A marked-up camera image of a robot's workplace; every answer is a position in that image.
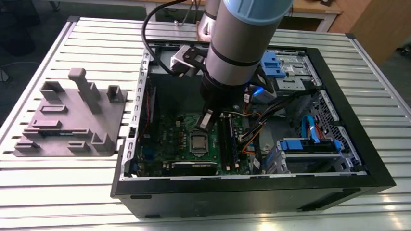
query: green motherboard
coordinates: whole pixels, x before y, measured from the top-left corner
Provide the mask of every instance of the green motherboard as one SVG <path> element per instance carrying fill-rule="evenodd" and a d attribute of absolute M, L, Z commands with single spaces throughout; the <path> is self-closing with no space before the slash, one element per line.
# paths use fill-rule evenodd
<path fill-rule="evenodd" d="M 238 137 L 243 133 L 242 118 L 230 116 Z M 218 123 L 208 133 L 203 133 L 195 128 L 199 117 L 199 114 L 162 115 L 158 123 L 150 125 L 137 155 L 145 160 L 139 163 L 140 175 L 163 176 L 167 164 L 176 161 L 218 163 L 216 175 L 250 174 L 250 160 L 247 156 L 240 156 L 240 150 L 236 150 L 240 157 L 236 168 L 223 167 Z"/>

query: slotted aluminum plate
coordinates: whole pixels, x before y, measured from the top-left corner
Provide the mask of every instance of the slotted aluminum plate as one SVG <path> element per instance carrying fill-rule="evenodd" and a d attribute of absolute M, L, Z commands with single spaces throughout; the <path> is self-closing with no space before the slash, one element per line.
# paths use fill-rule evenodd
<path fill-rule="evenodd" d="M 271 45 L 318 48 L 398 184 L 320 212 L 137 219 L 109 190 L 117 155 L 17 158 L 12 154 L 43 95 L 44 80 L 87 69 L 97 88 L 128 91 L 119 142 L 127 136 L 144 45 L 141 22 L 81 18 L 67 23 L 0 130 L 0 228 L 96 230 L 403 230 L 411 229 L 410 109 L 355 40 L 344 34 L 278 30 Z M 196 40 L 196 26 L 148 24 L 148 38 Z"/>

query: blue led light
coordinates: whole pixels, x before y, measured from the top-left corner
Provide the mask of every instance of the blue led light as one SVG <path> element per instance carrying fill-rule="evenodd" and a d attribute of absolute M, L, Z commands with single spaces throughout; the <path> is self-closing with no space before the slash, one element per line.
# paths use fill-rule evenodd
<path fill-rule="evenodd" d="M 258 87 L 255 93 L 252 93 L 252 96 L 259 95 L 260 93 L 263 93 L 264 88 L 263 87 Z"/>

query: gray block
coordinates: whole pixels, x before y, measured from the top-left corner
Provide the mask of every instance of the gray block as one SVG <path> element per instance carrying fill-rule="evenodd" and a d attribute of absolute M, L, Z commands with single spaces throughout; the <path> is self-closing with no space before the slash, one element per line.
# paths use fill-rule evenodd
<path fill-rule="evenodd" d="M 91 138 L 92 137 L 92 131 L 88 128 L 75 128 L 75 130 L 77 131 L 73 131 L 72 135 L 76 138 Z"/>
<path fill-rule="evenodd" d="M 35 120 L 32 122 L 33 128 L 60 128 L 61 122 L 59 120 Z"/>
<path fill-rule="evenodd" d="M 25 128 L 23 130 L 23 135 L 28 138 L 28 139 L 32 139 L 32 138 L 43 138 L 43 135 L 39 133 L 40 131 L 40 128 Z"/>
<path fill-rule="evenodd" d="M 89 82 L 88 87 L 89 87 L 89 91 L 91 91 L 92 95 L 95 96 L 96 100 L 99 101 L 101 97 L 100 97 L 100 92 L 99 92 L 99 89 L 96 87 L 96 84 L 93 82 Z"/>
<path fill-rule="evenodd" d="M 47 105 L 41 106 L 40 112 L 44 114 L 52 114 L 52 113 L 67 113 L 68 108 L 65 105 L 57 104 L 57 105 Z"/>
<path fill-rule="evenodd" d="M 107 97 L 107 89 L 99 90 L 101 113 L 92 114 L 88 105 L 79 95 L 77 89 L 64 89 L 59 93 L 60 102 L 53 104 L 45 99 L 41 100 L 39 109 L 35 112 L 32 121 L 23 132 L 21 142 L 33 141 L 41 148 L 36 152 L 13 151 L 16 156 L 111 156 L 115 152 L 115 142 L 117 140 L 119 128 L 123 118 L 125 103 L 111 103 Z M 121 95 L 127 99 L 127 91 L 121 90 Z M 44 106 L 67 107 L 65 113 L 43 113 Z M 60 128 L 33 128 L 35 120 L 60 121 Z M 111 144 L 104 146 L 91 144 L 92 134 L 96 133 L 104 140 L 105 134 Z M 69 141 L 84 141 L 89 147 L 88 152 L 72 152 L 68 149 Z"/>
<path fill-rule="evenodd" d="M 95 147 L 97 151 L 107 151 L 112 149 L 115 143 L 109 139 L 107 133 L 103 136 L 103 140 L 100 139 L 99 135 L 95 133 L 92 134 L 91 145 Z"/>
<path fill-rule="evenodd" d="M 40 88 L 40 92 L 48 101 L 57 101 L 59 100 L 57 94 L 60 92 L 64 92 L 64 89 L 59 82 L 45 81 Z"/>
<path fill-rule="evenodd" d="M 89 85 L 89 83 L 87 82 L 84 68 L 72 68 L 68 73 L 68 79 L 76 83 L 81 98 L 87 103 L 92 114 L 101 113 L 99 99 L 96 98 L 95 93 L 91 89 L 91 87 L 95 86 L 93 84 Z"/>
<path fill-rule="evenodd" d="M 85 141 L 69 141 L 67 148 L 72 153 L 81 153 L 89 151 L 89 146 Z"/>
<path fill-rule="evenodd" d="M 123 103 L 125 102 L 125 98 L 121 94 L 120 86 L 109 85 L 107 88 L 107 97 L 111 103 Z"/>
<path fill-rule="evenodd" d="M 32 141 L 20 141 L 15 145 L 15 149 L 21 153 L 32 153 L 40 151 L 40 146 Z"/>

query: floor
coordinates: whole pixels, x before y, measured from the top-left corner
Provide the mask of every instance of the floor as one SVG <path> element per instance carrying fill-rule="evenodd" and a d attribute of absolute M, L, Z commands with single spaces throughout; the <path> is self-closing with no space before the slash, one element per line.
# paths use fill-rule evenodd
<path fill-rule="evenodd" d="M 24 57 L 13 57 L 0 48 L 0 66 L 13 62 L 40 63 L 63 28 L 65 20 L 71 15 L 131 20 L 144 20 L 145 18 L 145 10 L 143 7 L 61 3 L 60 11 L 53 12 L 48 2 L 35 0 L 33 3 L 41 19 L 41 24 L 29 28 L 29 32 L 36 43 L 36 50 Z M 182 20 L 184 18 L 184 14 L 186 12 L 183 10 L 176 12 L 163 11 L 159 12 L 156 18 L 158 21 L 172 22 L 174 20 Z M 192 20 L 194 14 L 191 13 L 188 21 Z M 8 85 L 0 83 L 0 125 L 3 124 L 8 113 L 13 108 L 36 68 L 37 65 L 33 63 L 15 64 L 4 68 L 4 71 L 9 76 L 12 76 L 13 80 Z M 406 102 L 411 105 L 411 92 L 408 91 L 411 87 L 411 58 L 406 58 L 400 56 L 399 53 L 394 53 L 380 69 Z"/>

